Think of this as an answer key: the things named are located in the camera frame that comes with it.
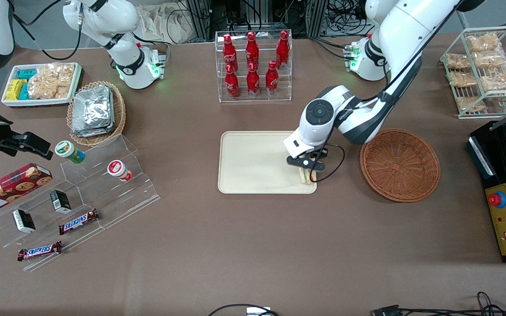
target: walkers cookie box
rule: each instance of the walkers cookie box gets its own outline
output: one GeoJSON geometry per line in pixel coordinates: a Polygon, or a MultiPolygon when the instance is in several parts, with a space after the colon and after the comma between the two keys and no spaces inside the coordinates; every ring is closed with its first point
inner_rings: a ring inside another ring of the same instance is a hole
{"type": "Polygon", "coordinates": [[[50,171],[33,163],[0,178],[0,208],[50,181],[50,171]]]}

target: cookie box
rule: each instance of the cookie box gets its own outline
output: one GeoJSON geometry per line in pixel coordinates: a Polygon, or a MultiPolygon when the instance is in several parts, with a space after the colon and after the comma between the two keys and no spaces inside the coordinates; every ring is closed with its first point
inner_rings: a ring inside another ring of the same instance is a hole
{"type": "Polygon", "coordinates": [[[7,174],[0,178],[0,208],[51,181],[50,171],[33,163],[7,174]]]}
{"type": "Polygon", "coordinates": [[[19,70],[27,70],[27,69],[36,69],[38,66],[44,66],[45,64],[31,64],[31,65],[17,65],[13,66],[11,69],[11,73],[9,74],[9,78],[7,79],[7,84],[5,85],[5,89],[1,96],[1,102],[8,106],[9,108],[42,108],[48,106],[66,106],[69,104],[70,100],[74,97],[78,89],[78,84],[80,82],[80,77],[82,74],[82,68],[77,62],[65,62],[64,64],[74,65],[76,69],[74,70],[74,75],[72,78],[72,83],[70,84],[70,90],[68,92],[68,96],[65,98],[59,99],[46,99],[46,100],[6,100],[5,93],[11,84],[11,80],[18,79],[18,71],[19,70]]]}

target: red button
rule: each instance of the red button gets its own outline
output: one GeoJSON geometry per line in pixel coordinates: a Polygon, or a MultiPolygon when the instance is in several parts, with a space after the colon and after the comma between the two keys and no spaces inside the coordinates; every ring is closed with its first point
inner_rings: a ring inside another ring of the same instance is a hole
{"type": "Polygon", "coordinates": [[[502,203],[502,198],[499,194],[493,193],[488,196],[488,202],[492,206],[500,206],[502,203]]]}

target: small black box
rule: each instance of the small black box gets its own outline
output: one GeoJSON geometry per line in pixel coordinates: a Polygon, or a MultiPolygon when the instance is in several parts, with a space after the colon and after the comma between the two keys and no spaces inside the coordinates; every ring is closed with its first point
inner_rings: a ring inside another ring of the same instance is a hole
{"type": "Polygon", "coordinates": [[[64,192],[53,190],[50,192],[50,199],[52,200],[52,204],[54,204],[54,210],[56,212],[69,213],[72,211],[68,195],[64,192]]]}
{"type": "Polygon", "coordinates": [[[34,227],[34,221],[32,216],[29,213],[23,210],[14,210],[13,211],[14,223],[17,226],[17,229],[24,233],[32,233],[36,230],[34,227]]]}

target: aluminum foil package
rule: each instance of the aluminum foil package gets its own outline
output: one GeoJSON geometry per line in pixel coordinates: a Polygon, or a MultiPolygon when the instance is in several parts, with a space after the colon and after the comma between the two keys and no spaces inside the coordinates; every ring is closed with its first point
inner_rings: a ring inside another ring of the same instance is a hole
{"type": "Polygon", "coordinates": [[[99,85],[74,96],[72,133],[89,137],[112,132],[115,128],[112,90],[99,85]]]}

